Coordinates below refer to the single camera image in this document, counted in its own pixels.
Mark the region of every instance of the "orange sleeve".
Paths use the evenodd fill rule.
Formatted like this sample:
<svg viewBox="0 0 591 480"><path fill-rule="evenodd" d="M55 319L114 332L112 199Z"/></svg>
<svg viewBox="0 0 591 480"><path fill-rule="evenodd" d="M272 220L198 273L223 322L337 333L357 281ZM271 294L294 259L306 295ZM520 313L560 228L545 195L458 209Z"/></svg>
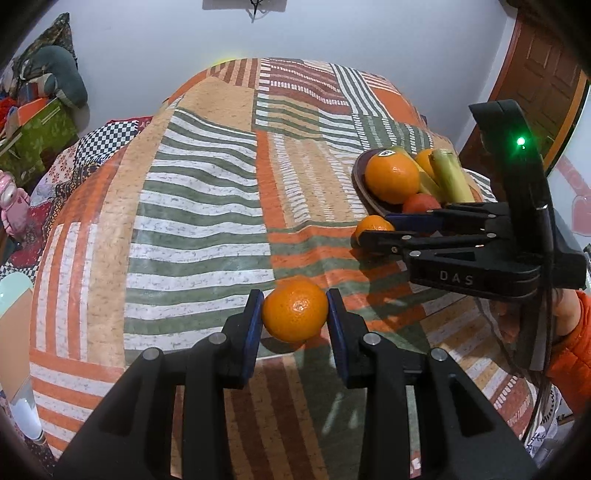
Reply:
<svg viewBox="0 0 591 480"><path fill-rule="evenodd" d="M581 319L552 350L548 378L558 387L574 414L591 400L591 298L578 291Z"/></svg>

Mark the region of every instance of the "green box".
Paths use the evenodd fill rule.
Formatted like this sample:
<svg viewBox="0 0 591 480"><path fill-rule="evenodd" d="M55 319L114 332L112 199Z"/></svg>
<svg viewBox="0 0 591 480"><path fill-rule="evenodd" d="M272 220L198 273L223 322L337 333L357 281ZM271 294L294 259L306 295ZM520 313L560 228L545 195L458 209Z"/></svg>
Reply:
<svg viewBox="0 0 591 480"><path fill-rule="evenodd" d="M0 170L12 173L21 187L77 139L66 107L55 98L0 145Z"/></svg>

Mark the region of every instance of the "pink figurine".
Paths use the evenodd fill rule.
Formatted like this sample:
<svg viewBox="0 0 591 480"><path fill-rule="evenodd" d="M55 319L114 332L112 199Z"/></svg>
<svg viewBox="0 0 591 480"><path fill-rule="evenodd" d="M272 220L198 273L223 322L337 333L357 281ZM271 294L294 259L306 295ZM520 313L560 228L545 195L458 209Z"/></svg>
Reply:
<svg viewBox="0 0 591 480"><path fill-rule="evenodd" d="M0 209L6 233L17 237L27 227L31 198L23 189L17 188L14 177L0 170Z"/></svg>

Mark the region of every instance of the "door frame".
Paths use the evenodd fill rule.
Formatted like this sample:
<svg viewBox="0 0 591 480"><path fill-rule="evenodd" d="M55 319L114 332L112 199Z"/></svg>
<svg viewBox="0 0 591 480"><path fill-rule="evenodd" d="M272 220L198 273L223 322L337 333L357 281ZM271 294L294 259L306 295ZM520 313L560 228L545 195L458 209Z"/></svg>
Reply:
<svg viewBox="0 0 591 480"><path fill-rule="evenodd" d="M501 67L501 70L499 71L499 76L496 78L495 85L492 88L491 94L488 97L489 102L493 102L497 99L497 97L499 96L499 92L501 91L501 88L503 86L503 83L505 82L507 73L509 72L509 68L511 66L511 62L513 61L513 55L515 54L517 41L519 40L519 36L521 35L521 27L524 23L524 17L525 15L521 12L521 10L518 10L517 17L515 19L515 26L513 27L513 34L511 35L511 41L509 42L509 47L507 48L507 53L505 54L505 60L503 61L503 65ZM560 127L560 130L556 135L556 138L554 139L554 142L552 143L550 150L548 151L543 160L544 170L547 171L547 174L550 172L551 168L556 163L556 159L558 159L558 154L564 150L566 142L570 138L570 134L572 133L572 130L579 119L581 107L586 98L585 94L589 88L588 80L589 79L583 73L583 70L581 70L579 82L577 84L577 88L573 96L573 101L570 104L569 111L566 114L562 127ZM473 134L474 129L472 130L472 133L468 136L468 141L470 140Z"/></svg>

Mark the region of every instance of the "patchwork quilt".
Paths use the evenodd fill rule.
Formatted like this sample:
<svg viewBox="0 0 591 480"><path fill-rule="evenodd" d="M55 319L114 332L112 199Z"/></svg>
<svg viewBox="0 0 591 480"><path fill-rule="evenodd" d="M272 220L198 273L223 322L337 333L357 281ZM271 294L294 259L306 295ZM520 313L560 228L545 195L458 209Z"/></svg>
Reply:
<svg viewBox="0 0 591 480"><path fill-rule="evenodd" d="M524 431L535 389L511 373L490 312L409 283L404 263L351 240L368 214L351 181L360 153L453 148L389 81L319 61L229 61L195 75L134 132L113 148L81 141L53 172L62 178L63 165L81 183L95 170L54 214L32 273L31 373L56 456L143 349L190 347L220 331L252 288L267 293L294 275L338 288L348 310L403 348L449 351ZM100 160L86 167L82 152ZM473 177L493 200L488 179ZM40 186L35 208L67 185ZM237 478L356 478L365 394L338 379L326 327L295 352L264 339L253 379L225 402ZM179 473L179 425L173 437Z"/></svg>

